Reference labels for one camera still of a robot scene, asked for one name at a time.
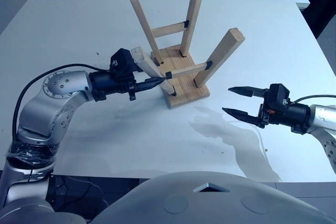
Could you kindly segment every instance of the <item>water spill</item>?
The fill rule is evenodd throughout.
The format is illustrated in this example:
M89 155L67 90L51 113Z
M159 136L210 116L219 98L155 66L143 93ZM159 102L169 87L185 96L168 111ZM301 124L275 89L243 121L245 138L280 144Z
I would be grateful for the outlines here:
M196 116L190 126L205 137L221 138L233 146L239 168L247 178L260 182L279 182L279 175L272 170L263 154L262 139L253 130L242 129L223 119L223 114L204 107L195 107L204 116Z

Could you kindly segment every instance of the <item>wooden block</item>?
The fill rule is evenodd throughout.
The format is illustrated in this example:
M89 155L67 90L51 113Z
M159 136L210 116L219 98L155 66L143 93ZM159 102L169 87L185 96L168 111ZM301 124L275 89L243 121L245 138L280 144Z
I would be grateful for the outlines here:
M150 77L163 77L160 69L155 65L151 58L142 50L141 47L131 49L131 55L134 63L141 68ZM160 87L168 94L174 94L175 89L170 81L165 80L160 84Z
M186 20L189 21L188 28L183 33L182 42L180 52L183 57L186 57L189 53L189 47L191 44L191 39L193 38L195 25L197 21L198 12L200 11L202 0L190 0L187 18Z
M212 61L211 67L196 75L196 85L202 87L244 40L244 35L237 28L230 29L207 59L207 61Z
M181 57L180 46L181 45L176 45L160 49L160 53L164 60L164 64L160 65L162 73L195 65L190 54L188 54L188 57L186 58ZM203 85L200 88L196 87L194 82L195 76L195 73L191 73L189 75L180 76L170 80L171 84L176 90L176 96L165 93L166 101L170 108L175 108L177 106L184 105L186 103L193 102L210 95L209 89L206 87L206 85Z
M186 29L187 28L184 28L184 22L180 22L173 25L152 29L152 34L154 38L158 38L169 34L179 33Z
M206 67L207 67L207 63L205 62L205 63L193 65L193 66L190 66L190 67L173 70L173 71L170 71L170 72L167 72L167 73L169 73L171 75L171 78L177 78L177 77L185 76L185 75L188 75L188 74L191 74L191 73L198 73L198 72L206 69Z
M154 36L152 34L152 30L151 30L151 28L150 28L150 26L147 22L146 16L143 12L143 9L140 5L139 0L130 0L130 1L131 1L132 6L133 6L133 9L135 11L135 14L138 17L140 25L141 25L141 27L142 27L142 29L143 29L146 37L147 37L149 45L151 46L151 48L154 52L155 58L157 59L157 61L159 63L163 63L162 57L161 57L160 52L159 52L159 48L157 47Z

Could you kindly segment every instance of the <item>black strip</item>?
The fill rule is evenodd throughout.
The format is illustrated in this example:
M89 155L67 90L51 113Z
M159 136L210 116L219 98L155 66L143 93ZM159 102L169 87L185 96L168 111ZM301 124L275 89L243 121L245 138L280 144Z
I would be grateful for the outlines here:
M212 61L211 60L207 61L205 70L208 70L211 66L212 66Z
M168 79L172 79L173 77L172 77L172 73L169 71L169 72L167 72L166 73L166 79L168 80Z
M174 86L173 86L173 89L174 89L174 93L172 93L171 95L175 97L176 96L176 90L175 90Z
M186 20L183 23L184 23L184 28L188 28L188 26L189 26L189 20Z

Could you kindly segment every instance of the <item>cable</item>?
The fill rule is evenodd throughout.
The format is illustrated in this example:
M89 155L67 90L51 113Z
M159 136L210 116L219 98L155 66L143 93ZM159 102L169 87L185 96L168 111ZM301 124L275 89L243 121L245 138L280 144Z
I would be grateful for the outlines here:
M72 200L72 201L69 201L69 202L65 202L65 203L64 203L63 205L61 205L55 212L62 211L67 205L69 205L69 204L73 204L73 203L76 203L76 202L82 200L82 199L86 196L86 194L89 192L90 188L91 188L91 185L88 186L88 188L87 188L86 191L82 194L82 196L80 196L79 198L77 198L77 199L75 199L75 200Z
M65 203L67 202L67 196L68 196L68 192L69 192L69 187L67 186L67 184L65 183L64 177L62 176L62 181L63 181L63 185L65 186L65 188L67 189L64 195L64 203L63 205L65 205Z
M97 187L100 190L100 192L101 192L102 201L105 203L106 207L109 206L109 203L104 199L104 192L100 188L100 186L97 186L96 184L92 183L91 181L80 180L80 179L72 178L70 176L67 176L67 177L70 178L70 179L72 179L72 180L79 181L79 182L84 182L84 183L89 183L89 184L93 185L94 187Z
M39 79L41 79L44 76L47 76L57 70L63 69L63 68L70 68L70 67L85 67L85 68L90 68L96 71L108 71L105 69L100 69L100 68L96 68L90 65L86 65L86 64L79 64L79 63L75 63L75 64L68 64L68 65L63 65L61 67L58 68L54 68L51 69L43 74L40 74L38 77L36 77L35 79L33 79L32 81L30 81L21 91L21 94L19 96L19 98L17 99L16 105L15 105L15 110L14 110L14 115L13 115L13 122L12 122L12 138L13 141L16 140L16 124L17 124L17 117L18 117L18 113L19 113L19 109L20 109L20 105L23 99L23 96L25 95L25 93L27 92L27 90L30 88L31 85L33 85L36 81L38 81Z
M333 94L316 94L316 95L309 95L307 97L301 97L296 101L293 101L293 103L298 103L306 99L311 99L311 98L318 98L318 97L330 97L330 98L336 98L336 95Z

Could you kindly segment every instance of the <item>floor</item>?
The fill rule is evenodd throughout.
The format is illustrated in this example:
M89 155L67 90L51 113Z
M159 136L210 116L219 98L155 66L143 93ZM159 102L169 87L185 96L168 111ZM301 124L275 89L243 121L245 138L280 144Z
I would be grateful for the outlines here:
M26 1L0 0L0 34ZM336 74L336 17L329 22L317 41ZM55 187L52 187L52 190L55 188L57 190L52 191L49 201L55 209L75 212L87 219L91 219L106 207L102 196L108 204L112 204L145 180L139 178L74 178L90 180L91 183L99 185L102 192L87 182L57 176ZM336 183L268 183L267 185L306 201L336 218Z

